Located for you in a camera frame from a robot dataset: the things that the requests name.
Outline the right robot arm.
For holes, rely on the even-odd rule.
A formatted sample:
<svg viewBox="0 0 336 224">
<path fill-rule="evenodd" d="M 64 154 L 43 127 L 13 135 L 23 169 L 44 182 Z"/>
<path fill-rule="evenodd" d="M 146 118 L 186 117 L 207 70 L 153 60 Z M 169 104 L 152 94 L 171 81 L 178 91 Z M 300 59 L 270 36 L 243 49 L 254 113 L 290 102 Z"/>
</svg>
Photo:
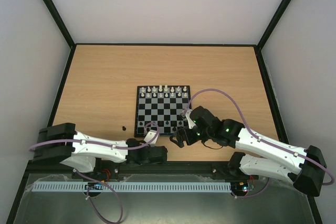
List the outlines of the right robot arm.
<svg viewBox="0 0 336 224">
<path fill-rule="evenodd" d="M 303 194 L 320 195 L 327 167 L 321 149 L 276 141 L 238 121 L 220 120 L 202 106 L 188 109 L 183 118 L 187 125 L 170 136 L 170 141 L 178 147 L 212 140 L 222 147 L 237 150 L 227 165 L 232 176 L 264 176 L 288 182 Z"/>
</svg>

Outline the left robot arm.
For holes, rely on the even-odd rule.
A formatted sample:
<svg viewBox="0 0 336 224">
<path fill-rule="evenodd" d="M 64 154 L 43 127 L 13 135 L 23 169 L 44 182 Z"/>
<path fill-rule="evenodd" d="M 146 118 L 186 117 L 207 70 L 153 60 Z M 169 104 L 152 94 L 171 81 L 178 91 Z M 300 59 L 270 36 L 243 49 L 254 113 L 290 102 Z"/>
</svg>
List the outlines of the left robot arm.
<svg viewBox="0 0 336 224">
<path fill-rule="evenodd" d="M 167 161 L 167 149 L 156 146 L 160 134 L 150 130 L 144 140 L 106 140 L 76 130 L 73 123 L 41 129 L 37 143 L 29 147 L 33 162 L 41 165 L 63 164 L 81 173 L 93 172 L 98 159 L 116 164 L 160 164 Z"/>
</svg>

